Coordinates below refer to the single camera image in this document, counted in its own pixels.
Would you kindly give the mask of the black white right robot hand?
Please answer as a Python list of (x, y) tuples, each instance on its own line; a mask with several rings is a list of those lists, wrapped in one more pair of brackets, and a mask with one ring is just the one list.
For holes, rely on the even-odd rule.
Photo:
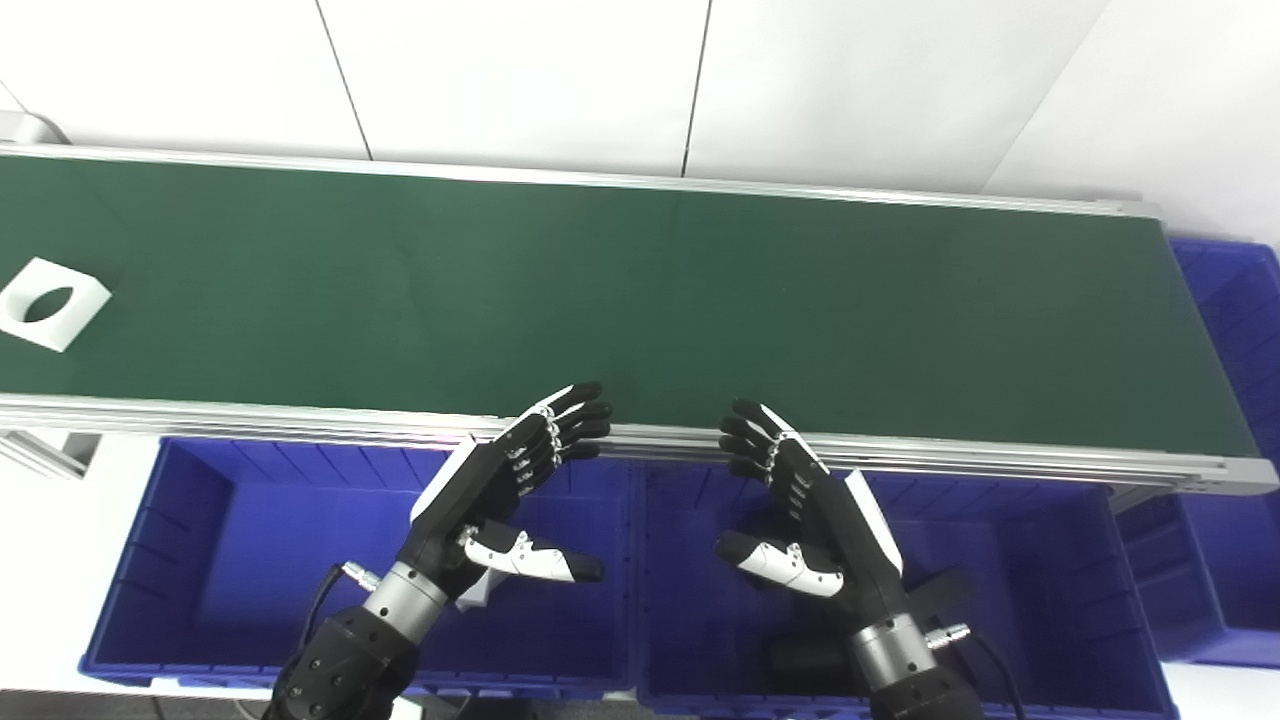
[(771, 407), (737, 398), (721, 424), (727, 468), (763, 484), (782, 527), (726, 530), (716, 556), (773, 585), (826, 601), (851, 633), (900, 624), (908, 612), (902, 555), (869, 486), (835, 475)]

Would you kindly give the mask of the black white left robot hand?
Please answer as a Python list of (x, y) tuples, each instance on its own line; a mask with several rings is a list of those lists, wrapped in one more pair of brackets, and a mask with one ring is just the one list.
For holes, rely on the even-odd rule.
[(486, 570), (600, 582), (599, 559), (538, 538), (511, 518), (561, 468), (599, 455), (612, 416), (602, 395), (598, 382), (567, 386), (536, 401), (495, 438), (458, 445), (415, 503), (396, 568), (410, 580), (433, 583), (448, 600)]

